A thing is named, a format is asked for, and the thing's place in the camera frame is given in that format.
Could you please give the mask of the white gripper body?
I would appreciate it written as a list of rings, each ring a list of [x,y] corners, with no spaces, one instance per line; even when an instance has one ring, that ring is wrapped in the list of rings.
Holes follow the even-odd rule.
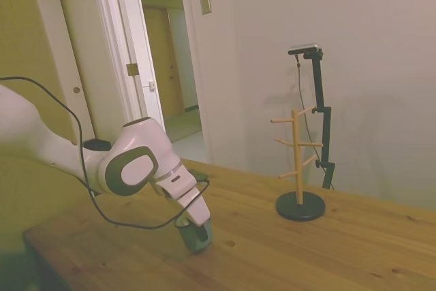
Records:
[[[211,218],[195,177],[184,165],[180,165],[171,174],[168,173],[165,178],[158,180],[156,188],[178,210],[183,211],[184,220],[202,226]]]

